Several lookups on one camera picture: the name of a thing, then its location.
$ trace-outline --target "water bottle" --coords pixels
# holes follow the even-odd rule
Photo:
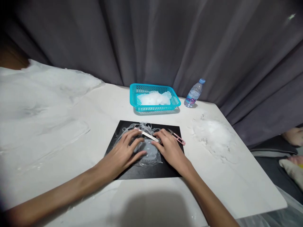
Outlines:
[[[189,94],[187,95],[184,105],[188,108],[191,108],[202,92],[202,86],[205,83],[204,79],[200,79],[198,83],[196,83],[190,90]]]

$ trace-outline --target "black mat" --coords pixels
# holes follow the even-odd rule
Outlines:
[[[110,141],[110,144],[106,150],[105,155],[107,155],[112,150],[115,144],[116,136],[122,134],[122,129],[124,127],[128,128],[133,123],[139,124],[139,122],[123,121],[123,120],[119,122],[116,131]],[[152,128],[161,128],[161,129],[164,128],[167,131],[168,129],[170,129],[182,138],[179,126],[158,125],[158,124],[151,124],[151,125]],[[180,143],[178,144],[184,153],[183,145]],[[181,177],[180,174],[170,164],[168,164],[168,162],[164,159],[162,155],[161,155],[161,161],[163,163],[158,163],[150,167],[131,165],[123,173],[121,173],[115,180]]]

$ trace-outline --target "curtain fold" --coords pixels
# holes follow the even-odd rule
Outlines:
[[[6,32],[30,58],[107,83],[186,97],[204,78],[199,100],[252,145],[303,122],[302,15],[289,0],[31,0]]]

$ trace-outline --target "basket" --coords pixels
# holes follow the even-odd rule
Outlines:
[[[138,95],[149,94],[150,91],[158,91],[160,94],[169,91],[171,93],[170,105],[141,106],[141,102],[137,98]],[[135,107],[136,111],[138,112],[174,110],[176,107],[181,105],[181,102],[173,88],[169,86],[160,86],[152,84],[131,84],[129,102],[133,107]]]

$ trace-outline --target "blue bottle cap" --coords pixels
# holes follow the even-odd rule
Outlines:
[[[204,80],[204,79],[200,79],[200,80],[199,80],[199,83],[200,83],[200,84],[204,84],[204,83],[205,83],[205,80]]]

